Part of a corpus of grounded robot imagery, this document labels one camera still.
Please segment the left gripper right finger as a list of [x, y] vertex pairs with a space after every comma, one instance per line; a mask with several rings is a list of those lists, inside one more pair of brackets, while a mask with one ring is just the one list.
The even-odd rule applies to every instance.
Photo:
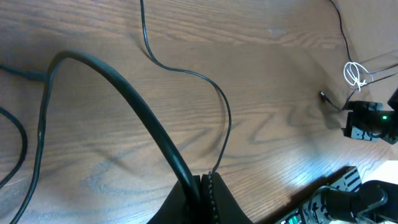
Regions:
[[201, 202], [203, 223], [252, 224], [217, 172], [203, 174]]

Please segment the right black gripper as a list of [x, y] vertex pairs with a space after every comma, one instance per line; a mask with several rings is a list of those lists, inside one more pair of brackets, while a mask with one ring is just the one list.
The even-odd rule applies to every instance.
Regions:
[[383, 119], [383, 104], [372, 101], [349, 101], [344, 110], [348, 110], [346, 127], [343, 128], [345, 137], [377, 141], [386, 135], [385, 119]]

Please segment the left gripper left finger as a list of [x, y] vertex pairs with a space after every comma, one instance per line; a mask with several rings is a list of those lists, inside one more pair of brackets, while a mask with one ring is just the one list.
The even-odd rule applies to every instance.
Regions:
[[175, 183], [157, 213], [147, 224], [194, 224], [197, 217], [189, 208], [179, 181]]

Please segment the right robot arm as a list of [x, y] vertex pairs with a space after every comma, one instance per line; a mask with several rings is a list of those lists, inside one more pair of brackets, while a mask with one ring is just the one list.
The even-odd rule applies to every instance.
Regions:
[[240, 126], [233, 134], [233, 149], [247, 131], [245, 148], [228, 153], [221, 166], [222, 176], [253, 222], [267, 223], [345, 166], [356, 166], [367, 176], [392, 154], [386, 143], [344, 137], [340, 128], [346, 113], [314, 98], [291, 101], [269, 113], [280, 117], [279, 128], [292, 128], [295, 136], [282, 141], [284, 148], [266, 150], [265, 126]]

